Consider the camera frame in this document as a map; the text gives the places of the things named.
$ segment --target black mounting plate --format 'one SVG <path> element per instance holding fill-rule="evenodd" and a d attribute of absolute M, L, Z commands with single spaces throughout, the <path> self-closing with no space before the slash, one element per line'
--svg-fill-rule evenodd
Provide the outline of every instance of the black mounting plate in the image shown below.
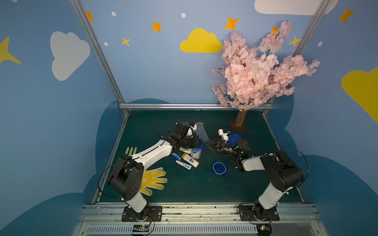
<path fill-rule="evenodd" d="M 241 221 L 259 221 L 259 220 L 256 220 L 256 218 L 254 217 L 254 214 L 253 214 L 253 206 L 245 206 L 245 205 L 242 205 L 240 204 L 239 206 L 237 206 L 237 211 L 239 212 L 240 214 L 240 220 Z M 279 221 L 280 220 L 280 217 L 277 215 L 273 215 L 272 216 L 272 221 Z"/>
<path fill-rule="evenodd" d="M 155 222 L 160 222 L 161 221 L 161 210 L 162 209 L 163 209 L 162 206 L 149 206 L 148 212 L 152 214 L 152 219 Z M 136 217 L 137 217 L 137 215 L 136 215 L 136 213 L 134 212 L 134 210 L 132 208 L 125 207 L 125 209 L 123 210 L 121 221 L 122 222 L 137 222 Z M 149 222 L 150 219 L 151 218 L 148 216 L 144 220 L 144 222 Z"/>

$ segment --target pink artificial flower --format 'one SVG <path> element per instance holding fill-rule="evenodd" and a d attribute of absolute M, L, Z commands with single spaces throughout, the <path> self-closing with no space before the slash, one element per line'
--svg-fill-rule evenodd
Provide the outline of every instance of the pink artificial flower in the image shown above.
<path fill-rule="evenodd" d="M 217 69 L 215 69 L 215 67 L 213 67 L 212 71 L 213 75 L 215 76 L 220 76 L 220 74 L 218 73 Z"/>
<path fill-rule="evenodd" d="M 297 76 L 311 76 L 320 62 L 314 60 L 307 65 L 301 55 L 288 56 L 279 64 L 274 52 L 281 50 L 284 38 L 289 37 L 292 22 L 282 22 L 279 33 L 263 38 L 257 56 L 257 48 L 249 48 L 245 38 L 237 32 L 231 33 L 231 40 L 224 41 L 221 58 L 228 66 L 221 66 L 221 73 L 227 79 L 226 85 L 214 85 L 212 90 L 222 106 L 230 105 L 240 111 L 266 103 L 270 98 L 291 95 L 294 87 L 287 88 Z M 212 73 L 219 75 L 213 68 Z"/>

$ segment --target yellow work glove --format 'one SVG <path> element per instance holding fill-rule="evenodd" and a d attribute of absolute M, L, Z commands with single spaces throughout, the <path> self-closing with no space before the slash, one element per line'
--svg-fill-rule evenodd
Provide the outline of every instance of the yellow work glove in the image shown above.
<path fill-rule="evenodd" d="M 158 177 L 165 176 L 166 174 L 167 173 L 163 171 L 163 167 L 160 167 L 154 170 L 146 170 L 143 173 L 142 184 L 139 191 L 147 196 L 151 196 L 152 190 L 148 188 L 155 188 L 155 189 L 160 189 L 160 190 L 164 189 L 164 185 L 157 184 L 157 183 L 168 182 L 167 178 L 158 178 Z"/>

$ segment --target yellow star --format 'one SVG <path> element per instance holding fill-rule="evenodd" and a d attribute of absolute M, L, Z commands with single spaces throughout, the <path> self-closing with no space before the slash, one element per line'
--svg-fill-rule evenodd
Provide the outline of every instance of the yellow star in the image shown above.
<path fill-rule="evenodd" d="M 130 47 L 130 45 L 129 45 L 129 41 L 130 41 L 131 39 L 126 40 L 126 39 L 124 39 L 123 37 L 122 37 L 122 39 L 123 39 L 123 42 L 122 42 L 121 44 L 127 44 L 127 45 Z"/>
<path fill-rule="evenodd" d="M 235 24 L 236 22 L 238 21 L 239 19 L 231 19 L 231 18 L 228 18 L 228 22 L 227 22 L 227 25 L 225 27 L 225 29 L 233 29 L 235 30 Z"/>
<path fill-rule="evenodd" d="M 288 43 L 287 45 L 292 44 L 295 47 L 297 45 L 297 42 L 299 42 L 299 40 L 301 40 L 301 39 L 297 39 L 297 37 L 294 35 L 294 39 L 290 43 Z"/>
<path fill-rule="evenodd" d="M 153 25 L 152 31 L 157 30 L 157 31 L 161 32 L 161 30 L 160 30 L 161 23 L 155 23 L 155 22 L 152 21 L 152 25 Z"/>
<path fill-rule="evenodd" d="M 9 37 L 6 37 L 2 43 L 0 43 L 0 63 L 5 60 L 21 64 L 14 56 L 8 52 Z"/>
<path fill-rule="evenodd" d="M 338 18 L 338 20 L 343 20 L 344 23 L 347 21 L 348 17 L 350 15 L 352 15 L 354 13 L 354 11 L 350 11 L 349 8 L 347 8 L 345 11 L 344 11 L 344 14 L 342 16 L 340 16 Z"/>
<path fill-rule="evenodd" d="M 277 30 L 278 30 L 278 29 L 276 29 L 276 28 L 273 26 L 273 27 L 272 27 L 272 33 L 271 33 L 271 34 L 274 35 L 275 33 L 277 33 Z"/>

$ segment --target blue wall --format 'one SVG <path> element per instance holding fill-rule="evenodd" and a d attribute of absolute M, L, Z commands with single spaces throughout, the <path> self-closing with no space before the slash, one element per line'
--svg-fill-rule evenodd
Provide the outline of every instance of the blue wall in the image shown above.
<path fill-rule="evenodd" d="M 1 1 L 0 22 L 21 62 L 0 62 L 0 235 L 71 235 L 124 114 L 92 49 L 67 80 L 52 73 L 53 32 L 88 42 L 69 0 Z"/>
<path fill-rule="evenodd" d="M 223 43 L 230 40 L 233 31 L 224 29 L 228 17 L 239 19 L 235 30 L 253 48 L 273 26 L 278 28 L 282 21 L 291 20 L 290 38 L 277 53 L 283 58 L 294 50 L 293 45 L 287 44 L 294 35 L 302 36 L 311 19 L 310 15 L 262 14 L 255 10 L 253 0 L 236 0 L 232 4 L 227 0 L 82 2 L 85 10 L 92 12 L 91 24 L 126 102 L 151 98 L 169 103 L 218 103 L 211 82 L 225 83 L 226 79 L 213 76 L 211 69 L 224 64 L 220 52 L 180 50 L 180 43 L 196 28 L 214 33 Z M 152 21 L 161 23 L 161 32 L 152 31 Z M 122 37 L 130 39 L 130 46 L 121 44 Z"/>
<path fill-rule="evenodd" d="M 338 18 L 347 7 L 355 13 L 344 23 Z M 309 177 L 300 189 L 305 201 L 315 203 L 330 236 L 378 230 L 378 123 L 341 86 L 347 73 L 378 67 L 377 8 L 373 0 L 339 0 L 303 53 L 322 63 L 318 72 L 297 78 L 293 96 L 276 99 L 267 114 L 281 149 L 308 155 Z M 304 168 L 303 159 L 294 156 Z M 359 229 L 351 219 L 369 229 Z"/>

